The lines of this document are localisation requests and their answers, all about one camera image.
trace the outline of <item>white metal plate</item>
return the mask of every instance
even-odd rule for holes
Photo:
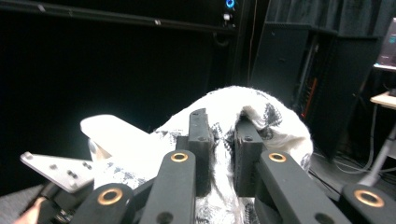
[[[25,152],[21,161],[69,193],[93,181],[93,162]]]

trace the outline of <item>black wall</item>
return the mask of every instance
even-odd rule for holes
[[[224,85],[228,55],[211,33],[1,11],[0,195],[43,181],[25,151],[88,159],[89,116],[153,131]]]

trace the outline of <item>screw hole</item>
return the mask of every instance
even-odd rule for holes
[[[316,213],[315,214],[315,219],[320,224],[333,224],[334,223],[334,221],[332,220],[331,217],[329,217],[329,216],[327,216],[326,214],[323,214],[323,213]]]
[[[92,167],[85,161],[82,163],[82,166],[87,167],[87,169],[89,169],[89,170],[92,169]]]
[[[157,223],[158,224],[169,224],[173,220],[172,214],[168,212],[162,212],[157,216]]]
[[[377,203],[378,202],[378,200],[374,196],[372,196],[370,194],[367,194],[367,193],[363,193],[361,195],[361,197],[363,199],[367,200],[368,202],[371,202],[371,203]]]
[[[171,160],[176,162],[183,162],[189,158],[187,154],[184,153],[175,153],[172,155]]]
[[[104,198],[105,200],[112,200],[112,199],[114,199],[116,196],[117,196],[117,193],[116,193],[116,192],[110,191],[110,192],[107,192],[107,193],[103,196],[103,198]]]
[[[271,153],[269,155],[269,158],[270,158],[271,161],[276,161],[276,162],[284,162],[284,161],[286,161],[286,157],[284,155],[279,154],[279,153],[275,153],[275,152]]]
[[[245,136],[244,140],[247,142],[251,142],[251,141],[253,141],[253,138],[251,136]]]

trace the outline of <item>dark floor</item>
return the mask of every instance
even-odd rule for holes
[[[315,152],[311,161],[310,175],[317,182],[319,187],[328,195],[328,197],[336,201],[338,201],[340,197],[340,192],[342,192],[343,186],[347,184],[356,184],[367,174],[346,173],[354,172],[356,170],[345,167],[343,164],[356,168],[361,167],[354,162],[340,157],[336,157],[332,161],[329,161],[320,153]],[[392,173],[383,175],[374,187],[386,192],[391,198],[396,199],[396,175],[393,175]]]
[[[359,182],[364,174],[351,175],[341,171],[335,164],[338,164],[341,169],[346,170],[341,163],[356,166],[356,164],[343,160],[341,158],[335,158],[332,162],[329,162],[321,154],[315,152],[312,157],[310,175],[318,186],[328,195],[329,198],[338,201],[343,186],[347,184],[354,184]],[[381,189],[386,192],[391,198],[396,199],[396,176],[386,175],[380,179],[376,184],[375,188]],[[18,213],[24,208],[24,206],[31,200],[32,197],[39,191],[39,187],[30,188],[24,191],[12,193],[3,197],[0,197],[0,223],[12,223],[18,217]]]

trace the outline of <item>black panel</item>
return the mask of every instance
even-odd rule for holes
[[[151,132],[225,79],[228,47],[210,33],[7,11],[0,28],[0,194],[42,182],[24,151],[88,159],[82,119]]]
[[[301,74],[309,26],[266,23],[249,86],[291,106]]]
[[[225,8],[225,0],[42,0],[35,2],[69,7],[82,7],[158,19],[195,22],[208,25],[220,25],[222,20],[221,13]]]
[[[347,129],[358,96],[375,63],[378,38],[338,37],[328,71],[309,114],[308,126],[315,144],[331,159]]]

